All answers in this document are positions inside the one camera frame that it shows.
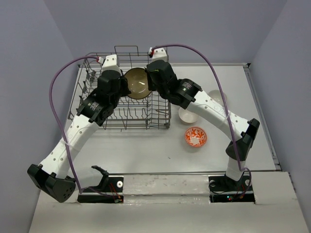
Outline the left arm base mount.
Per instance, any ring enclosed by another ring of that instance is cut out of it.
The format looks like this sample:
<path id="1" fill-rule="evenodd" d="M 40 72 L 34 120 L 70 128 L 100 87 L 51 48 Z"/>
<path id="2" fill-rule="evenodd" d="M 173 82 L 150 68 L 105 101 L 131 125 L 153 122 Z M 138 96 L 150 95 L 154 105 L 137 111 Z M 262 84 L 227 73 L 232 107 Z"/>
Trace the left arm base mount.
<path id="1" fill-rule="evenodd" d="M 99 166 L 92 166 L 101 173 L 102 179 L 97 186 L 88 187 L 78 195 L 79 203 L 123 203 L 124 176 L 110 175 Z"/>

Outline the brown glazed bowl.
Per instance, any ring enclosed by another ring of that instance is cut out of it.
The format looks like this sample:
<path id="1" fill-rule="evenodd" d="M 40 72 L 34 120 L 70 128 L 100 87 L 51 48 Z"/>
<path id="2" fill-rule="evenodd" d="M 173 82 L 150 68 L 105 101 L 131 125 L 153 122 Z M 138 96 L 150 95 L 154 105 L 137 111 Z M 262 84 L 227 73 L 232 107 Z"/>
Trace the brown glazed bowl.
<path id="1" fill-rule="evenodd" d="M 126 72 L 124 75 L 128 82 L 128 89 L 130 94 L 128 97 L 141 100 L 150 95 L 151 91 L 148 89 L 148 79 L 145 69 L 136 67 Z"/>

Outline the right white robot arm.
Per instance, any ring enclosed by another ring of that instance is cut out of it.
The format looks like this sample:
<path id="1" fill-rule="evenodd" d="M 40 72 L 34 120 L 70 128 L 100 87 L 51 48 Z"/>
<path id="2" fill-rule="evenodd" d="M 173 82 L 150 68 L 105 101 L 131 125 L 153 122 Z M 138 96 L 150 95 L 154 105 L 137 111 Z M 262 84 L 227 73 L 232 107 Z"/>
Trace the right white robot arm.
<path id="1" fill-rule="evenodd" d="M 257 136 L 260 122 L 255 118 L 247 120 L 232 113 L 194 81 L 178 79 L 168 62 L 153 61 L 147 65 L 145 71 L 150 90 L 157 91 L 171 104 L 207 120 L 230 139 L 225 150 L 229 160 L 224 185 L 228 190 L 237 189 L 242 183 L 241 177 L 246 171 L 246 158 Z"/>

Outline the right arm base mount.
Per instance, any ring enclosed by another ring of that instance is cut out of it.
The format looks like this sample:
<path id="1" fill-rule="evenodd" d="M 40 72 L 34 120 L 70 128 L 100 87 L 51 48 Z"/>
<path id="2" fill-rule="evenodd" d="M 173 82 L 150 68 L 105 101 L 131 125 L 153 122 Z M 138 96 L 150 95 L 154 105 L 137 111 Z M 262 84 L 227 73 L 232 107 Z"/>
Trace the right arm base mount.
<path id="1" fill-rule="evenodd" d="M 208 188 L 211 203 L 249 202 L 255 203 L 253 187 L 249 185 L 249 176 L 244 175 L 236 182 L 225 175 L 209 176 Z"/>

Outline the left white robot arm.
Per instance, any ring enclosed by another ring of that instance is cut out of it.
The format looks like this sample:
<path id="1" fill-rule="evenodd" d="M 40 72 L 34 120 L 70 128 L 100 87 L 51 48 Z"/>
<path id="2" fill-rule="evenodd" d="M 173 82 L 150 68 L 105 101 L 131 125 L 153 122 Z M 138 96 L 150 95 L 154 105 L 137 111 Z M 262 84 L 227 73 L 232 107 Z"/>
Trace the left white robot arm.
<path id="1" fill-rule="evenodd" d="M 69 199 L 79 184 L 76 173 L 68 172 L 73 160 L 88 139 L 114 112 L 121 97 L 129 94 L 127 80 L 120 71 L 105 70 L 97 87 L 77 109 L 71 125 L 52 150 L 38 165 L 30 165 L 28 175 L 36 187 L 62 203 Z"/>

